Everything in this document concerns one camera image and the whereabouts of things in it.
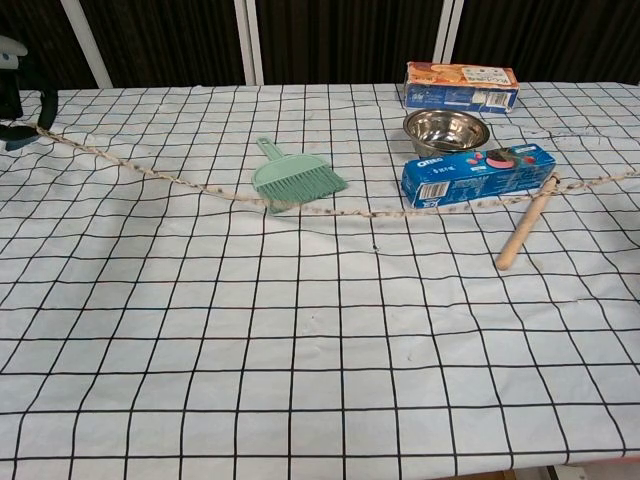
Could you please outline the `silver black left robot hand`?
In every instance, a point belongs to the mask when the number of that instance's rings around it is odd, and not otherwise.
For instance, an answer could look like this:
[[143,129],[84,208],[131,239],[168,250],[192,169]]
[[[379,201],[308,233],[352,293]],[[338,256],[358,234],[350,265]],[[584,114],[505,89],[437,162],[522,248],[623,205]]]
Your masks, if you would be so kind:
[[28,48],[7,36],[1,36],[1,119],[17,120],[23,116],[20,82],[27,82],[40,92],[41,110],[36,127],[1,126],[3,141],[26,140],[38,135],[38,128],[49,130],[58,108],[58,93],[28,57]]

